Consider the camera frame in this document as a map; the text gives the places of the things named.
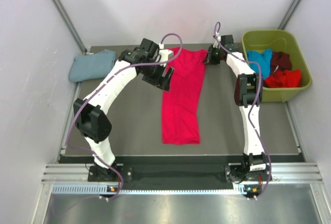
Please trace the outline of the crimson red t-shirt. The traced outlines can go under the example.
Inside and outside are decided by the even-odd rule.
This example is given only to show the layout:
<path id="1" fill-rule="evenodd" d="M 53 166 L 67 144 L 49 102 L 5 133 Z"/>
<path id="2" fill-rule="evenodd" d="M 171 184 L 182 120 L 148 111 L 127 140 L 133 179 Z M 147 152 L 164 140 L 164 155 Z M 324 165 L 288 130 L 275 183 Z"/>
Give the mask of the crimson red t-shirt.
<path id="1" fill-rule="evenodd" d="M 182 49 L 179 56 L 168 63 L 174 68 L 170 90 L 164 91 L 161 105 L 161 134 L 164 144 L 199 144 L 200 132 L 197 118 L 200 94 L 206 66 L 204 49 Z"/>

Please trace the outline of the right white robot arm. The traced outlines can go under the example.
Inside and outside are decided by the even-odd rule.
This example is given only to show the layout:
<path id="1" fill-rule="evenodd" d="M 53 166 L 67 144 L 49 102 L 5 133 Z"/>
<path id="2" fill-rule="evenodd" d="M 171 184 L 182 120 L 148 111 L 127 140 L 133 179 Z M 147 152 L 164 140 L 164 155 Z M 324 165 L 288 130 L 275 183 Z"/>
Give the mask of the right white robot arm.
<path id="1" fill-rule="evenodd" d="M 218 65 L 224 61 L 236 76 L 234 101 L 243 119 L 245 140 L 241 165 L 228 166 L 225 169 L 226 176 L 230 182 L 236 184 L 257 181 L 267 167 L 259 125 L 262 76 L 250 67 L 241 52 L 235 50 L 232 35 L 221 36 L 216 33 L 214 39 L 215 43 L 209 46 L 203 63 Z"/>

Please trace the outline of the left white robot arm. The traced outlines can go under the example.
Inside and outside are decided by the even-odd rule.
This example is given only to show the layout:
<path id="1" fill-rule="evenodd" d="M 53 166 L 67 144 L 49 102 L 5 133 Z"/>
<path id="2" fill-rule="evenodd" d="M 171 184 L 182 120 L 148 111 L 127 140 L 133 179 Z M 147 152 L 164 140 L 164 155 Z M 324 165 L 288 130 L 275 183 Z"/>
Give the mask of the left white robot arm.
<path id="1" fill-rule="evenodd" d="M 172 58 L 173 51 L 165 49 L 162 43 L 144 38 L 138 47 L 125 49 L 119 55 L 113 69 L 93 92 L 75 100 L 75 126 L 88 142 L 94 157 L 94 165 L 89 169 L 90 182 L 120 181 L 109 142 L 112 124 L 107 113 L 112 103 L 139 74 L 143 81 L 169 91 L 174 69 L 167 69 L 166 64 Z"/>

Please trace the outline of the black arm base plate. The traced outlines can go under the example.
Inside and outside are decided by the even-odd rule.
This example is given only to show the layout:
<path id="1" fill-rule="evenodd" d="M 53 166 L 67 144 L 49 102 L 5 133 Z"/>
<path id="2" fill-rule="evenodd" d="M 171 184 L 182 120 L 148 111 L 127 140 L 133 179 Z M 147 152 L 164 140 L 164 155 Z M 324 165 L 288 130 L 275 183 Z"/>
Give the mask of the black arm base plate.
<path id="1" fill-rule="evenodd" d="M 261 185 L 268 174 L 264 171 L 245 172 L 240 165 L 115 165 L 111 169 L 91 166 L 88 181 L 114 183 L 124 180 L 124 190 L 214 190 L 231 189 L 232 183 L 251 182 Z"/>

